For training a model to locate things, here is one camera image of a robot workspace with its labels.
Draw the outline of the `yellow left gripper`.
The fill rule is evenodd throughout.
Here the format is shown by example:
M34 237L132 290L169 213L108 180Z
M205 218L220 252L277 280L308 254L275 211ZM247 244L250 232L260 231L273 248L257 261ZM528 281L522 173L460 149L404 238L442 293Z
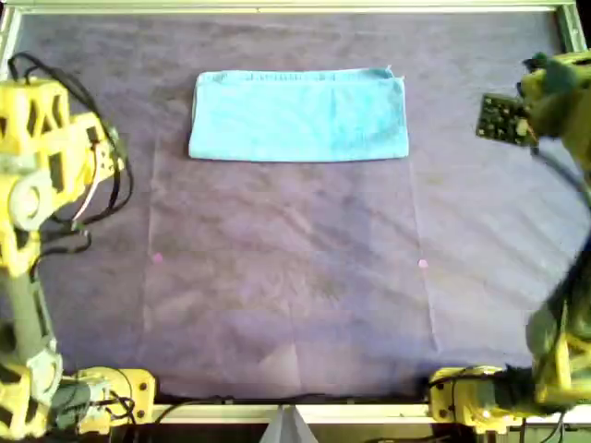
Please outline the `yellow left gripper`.
M70 118L68 171L78 186L89 186L111 177L115 167L124 168L117 150L119 134L109 123L94 113L76 114Z

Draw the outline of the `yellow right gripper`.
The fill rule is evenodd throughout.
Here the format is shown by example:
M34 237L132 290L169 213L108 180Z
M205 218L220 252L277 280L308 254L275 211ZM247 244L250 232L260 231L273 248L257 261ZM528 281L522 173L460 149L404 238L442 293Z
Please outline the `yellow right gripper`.
M540 138L563 137L590 94L590 52L537 53L523 65L520 95L529 125Z

